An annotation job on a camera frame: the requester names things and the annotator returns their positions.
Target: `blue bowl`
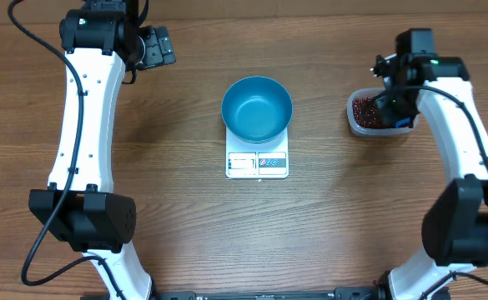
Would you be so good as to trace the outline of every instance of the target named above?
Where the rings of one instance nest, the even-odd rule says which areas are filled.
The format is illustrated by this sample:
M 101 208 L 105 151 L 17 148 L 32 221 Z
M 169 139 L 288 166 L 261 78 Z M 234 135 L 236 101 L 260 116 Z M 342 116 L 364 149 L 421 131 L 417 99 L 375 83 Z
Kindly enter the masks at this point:
M 288 91 L 271 78 L 241 79 L 225 94 L 221 116 L 234 135 L 247 143 L 266 143 L 280 135 L 294 114 Z

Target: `plastic container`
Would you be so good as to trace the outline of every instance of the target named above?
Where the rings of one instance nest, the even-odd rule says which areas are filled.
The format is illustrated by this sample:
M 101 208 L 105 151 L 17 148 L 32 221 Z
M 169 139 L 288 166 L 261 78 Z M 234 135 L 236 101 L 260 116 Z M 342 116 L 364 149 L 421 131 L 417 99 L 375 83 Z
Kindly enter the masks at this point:
M 353 94 L 351 94 L 350 99 L 347 101 L 347 119 L 350 121 L 351 132 L 358 137 L 363 138 L 383 138 L 383 137 L 393 137 L 400 134 L 410 133 L 416 125 L 418 125 L 418 117 L 414 119 L 413 128 L 402 127 L 402 128 L 387 128 L 387 129 L 370 129 L 360 126 L 355 121 L 355 116 L 353 115 L 353 101 L 357 98 L 372 98 L 378 93 L 383 92 L 385 89 L 383 87 L 373 87 L 373 88 L 363 88 Z

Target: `black cable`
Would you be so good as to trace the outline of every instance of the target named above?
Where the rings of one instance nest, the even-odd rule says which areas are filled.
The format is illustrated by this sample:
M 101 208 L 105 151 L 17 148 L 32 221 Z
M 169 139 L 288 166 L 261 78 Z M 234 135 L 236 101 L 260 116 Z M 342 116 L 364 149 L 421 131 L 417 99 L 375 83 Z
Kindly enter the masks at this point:
M 40 45 L 44 46 L 47 50 L 52 52 L 54 55 L 56 55 L 60 60 L 62 60 L 66 66 L 68 67 L 69 71 L 73 75 L 73 78 L 75 79 L 75 83 L 77 84 L 77 90 L 78 90 L 78 120 L 77 120 L 77 131 L 75 133 L 75 142 L 73 145 L 73 154 L 71 156 L 71 163 L 69 165 L 69 175 L 68 179 L 66 181 L 66 184 L 64 186 L 64 189 L 62 191 L 62 195 L 58 199 L 57 205 L 54 208 L 53 212 L 51 213 L 51 216 L 43 226 L 42 230 L 38 234 L 38 237 L 36 238 L 36 241 L 34 241 L 33 247 L 31 248 L 30 252 L 27 255 L 27 259 L 25 260 L 25 263 L 23 264 L 23 268 L 21 270 L 21 281 L 27 285 L 27 286 L 37 286 L 41 285 L 44 283 L 48 283 L 49 281 L 53 280 L 54 278 L 58 277 L 62 273 L 65 273 L 67 270 L 77 266 L 79 263 L 86 262 L 88 260 L 97 260 L 99 261 L 99 264 L 102 264 L 106 273 L 108 274 L 108 278 L 110 279 L 110 282 L 112 283 L 113 288 L 116 290 L 117 294 L 119 297 L 121 297 L 123 300 L 126 300 L 122 291 L 119 289 L 118 284 L 116 283 L 113 274 L 108 267 L 108 264 L 104 261 L 103 258 L 99 256 L 88 256 L 88 257 L 82 257 L 79 258 L 78 260 L 69 263 L 69 265 L 62 267 L 60 270 L 54 272 L 53 274 L 47 276 L 44 279 L 36 280 L 36 281 L 30 281 L 27 278 L 27 273 L 28 273 L 28 268 L 30 267 L 30 263 L 34 259 L 34 256 L 36 255 L 36 251 L 38 250 L 40 244 L 42 243 L 43 238 L 45 237 L 45 234 L 49 230 L 49 227 L 51 226 L 51 223 L 53 222 L 54 218 L 58 215 L 58 212 L 60 211 L 60 208 L 65 202 L 66 196 L 68 195 L 69 189 L 71 188 L 71 184 L 73 182 L 73 176 L 77 170 L 77 158 L 78 158 L 78 149 L 80 147 L 80 140 L 82 136 L 82 131 L 83 131 L 83 118 L 84 118 L 84 90 L 83 90 L 83 85 L 80 81 L 80 77 L 75 70 L 75 67 L 69 62 L 69 60 L 61 54 L 56 48 L 53 46 L 49 45 L 45 41 L 43 41 L 41 38 L 37 37 L 33 33 L 29 32 L 14 16 L 13 16 L 13 9 L 15 8 L 16 5 L 21 3 L 23 0 L 13 0 L 10 5 L 8 5 L 8 16 L 10 17 L 10 20 L 12 23 L 23 33 L 25 33 L 27 36 L 29 36 L 31 39 L 39 43 Z
M 431 91 L 433 93 L 438 93 L 448 99 L 450 99 L 453 103 L 459 107 L 462 112 L 466 115 L 466 118 L 468 119 L 468 122 L 470 123 L 471 126 L 471 131 L 474 133 L 475 141 L 477 142 L 477 147 L 479 148 L 479 153 L 480 156 L 483 160 L 483 163 L 485 164 L 486 171 L 488 172 L 488 155 L 486 155 L 486 150 L 485 146 L 483 146 L 483 141 L 479 133 L 479 129 L 477 128 L 477 125 L 475 125 L 475 120 L 471 116 L 470 112 L 466 108 L 466 105 L 459 99 L 457 99 L 455 96 L 451 95 L 448 92 L 442 91 L 439 88 L 435 87 L 427 87 L 427 86 L 408 86 L 408 87 L 400 87 L 402 90 L 426 90 L 426 91 Z
M 462 277 L 466 277 L 466 278 L 475 280 L 478 283 L 482 283 L 482 284 L 488 286 L 488 280 L 481 278 L 481 277 L 477 277 L 476 275 L 472 275 L 472 274 L 465 273 L 465 272 L 453 272 L 453 274 L 456 276 L 462 276 Z
M 143 6 L 142 13 L 138 17 L 137 27 L 142 26 L 143 22 L 145 22 L 148 11 L 149 11 L 149 0 L 145 0 L 145 5 Z
M 437 283 L 435 283 L 432 287 L 430 287 L 427 291 L 423 292 L 421 294 L 421 297 L 418 300 L 426 300 L 427 297 L 431 295 L 437 288 L 441 287 L 442 285 L 444 285 L 445 282 L 447 282 L 452 278 L 453 280 L 457 280 L 458 276 L 469 278 L 477 281 L 478 283 L 482 283 L 488 286 L 488 280 L 481 277 L 477 277 L 476 275 L 472 275 L 466 272 L 450 272 L 449 274 L 445 275 L 441 280 L 439 280 Z
M 131 72 L 133 73 L 133 77 L 130 79 L 129 82 L 121 82 L 122 84 L 134 84 L 136 82 L 136 77 L 137 77 L 136 67 L 133 67 Z

